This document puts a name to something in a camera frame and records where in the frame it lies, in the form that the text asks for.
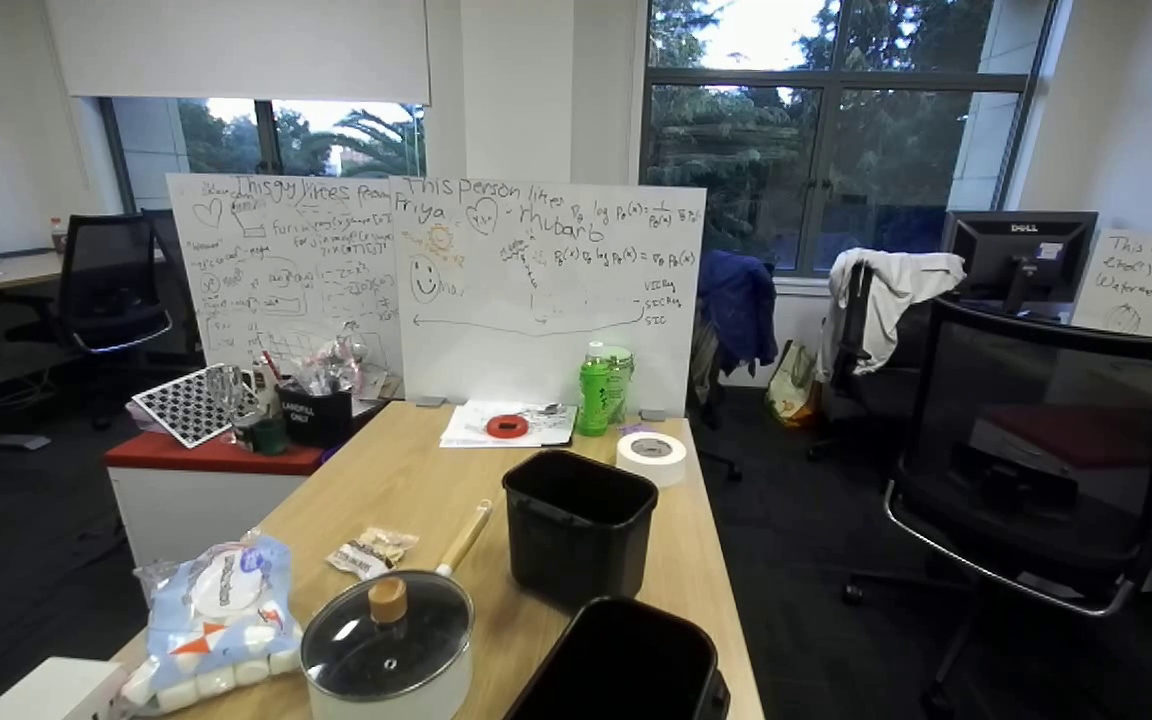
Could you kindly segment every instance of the paper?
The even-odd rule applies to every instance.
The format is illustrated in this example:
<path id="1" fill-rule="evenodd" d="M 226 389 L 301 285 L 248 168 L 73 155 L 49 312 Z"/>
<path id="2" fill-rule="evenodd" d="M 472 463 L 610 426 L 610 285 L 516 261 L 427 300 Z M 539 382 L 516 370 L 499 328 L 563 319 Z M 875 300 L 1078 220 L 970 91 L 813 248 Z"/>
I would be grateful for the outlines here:
<path id="1" fill-rule="evenodd" d="M 493 415 L 524 415 L 528 434 L 499 441 L 487 434 Z M 537 407 L 503 402 L 466 402 L 451 412 L 441 450 L 558 450 L 573 446 L 577 407 Z"/>

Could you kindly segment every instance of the floor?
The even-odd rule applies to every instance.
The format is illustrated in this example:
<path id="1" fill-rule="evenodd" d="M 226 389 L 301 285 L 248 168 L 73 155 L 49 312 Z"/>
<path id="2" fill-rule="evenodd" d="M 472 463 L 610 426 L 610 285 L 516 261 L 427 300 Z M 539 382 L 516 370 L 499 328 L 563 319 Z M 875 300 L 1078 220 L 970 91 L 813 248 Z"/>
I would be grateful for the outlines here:
<path id="1" fill-rule="evenodd" d="M 127 420 L 95 430 L 91 404 L 19 415 L 52 434 L 42 454 L 0 458 L 0 692 L 42 655 L 106 655 L 142 603 L 120 530 L 106 526 L 100 454 Z M 936 669 L 963 603 L 873 593 L 840 603 L 850 570 L 926 571 L 926 555 L 881 515 L 893 430 L 854 426 L 832 458 L 809 462 L 813 437 L 775 426 L 760 391 L 728 391 L 702 434 L 707 486 L 732 585 L 771 720 L 904 720 Z M 717 458 L 737 458 L 728 486 Z M 992 602 L 960 672 L 960 715 L 1152 715 L 1152 598 L 1113 632 Z"/>

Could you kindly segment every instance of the chair backrest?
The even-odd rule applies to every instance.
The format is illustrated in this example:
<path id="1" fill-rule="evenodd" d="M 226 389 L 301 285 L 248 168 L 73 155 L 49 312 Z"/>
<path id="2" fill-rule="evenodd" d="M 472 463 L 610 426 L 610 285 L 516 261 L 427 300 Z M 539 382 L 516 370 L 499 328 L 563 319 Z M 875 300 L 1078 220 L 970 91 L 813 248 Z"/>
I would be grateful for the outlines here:
<path id="1" fill-rule="evenodd" d="M 171 328 L 147 218 L 73 218 L 61 325 L 82 354 L 120 354 Z"/>
<path id="2" fill-rule="evenodd" d="M 980 564 L 1109 580 L 1152 560 L 1152 335 L 932 305 L 895 494 Z"/>

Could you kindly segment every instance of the black lid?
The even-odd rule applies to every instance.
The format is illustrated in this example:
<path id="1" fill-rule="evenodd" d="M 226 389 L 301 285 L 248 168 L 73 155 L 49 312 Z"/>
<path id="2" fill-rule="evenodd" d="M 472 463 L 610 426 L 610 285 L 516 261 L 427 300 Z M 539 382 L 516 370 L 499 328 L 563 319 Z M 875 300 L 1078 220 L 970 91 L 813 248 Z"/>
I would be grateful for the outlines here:
<path id="1" fill-rule="evenodd" d="M 441 571 L 389 571 L 340 593 L 305 632 L 310 686 L 346 701 L 374 701 L 434 681 L 466 637 L 466 603 Z"/>

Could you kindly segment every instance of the computer monitor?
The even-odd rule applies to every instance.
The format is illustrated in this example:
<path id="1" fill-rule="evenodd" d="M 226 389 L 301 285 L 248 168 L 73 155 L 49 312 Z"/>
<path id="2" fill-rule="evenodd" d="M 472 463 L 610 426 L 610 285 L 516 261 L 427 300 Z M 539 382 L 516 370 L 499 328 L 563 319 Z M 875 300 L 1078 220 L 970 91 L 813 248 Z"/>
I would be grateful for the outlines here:
<path id="1" fill-rule="evenodd" d="M 943 248 L 968 263 L 960 300 L 995 300 L 1005 312 L 1055 300 L 1071 305 L 1096 213 L 947 213 Z"/>

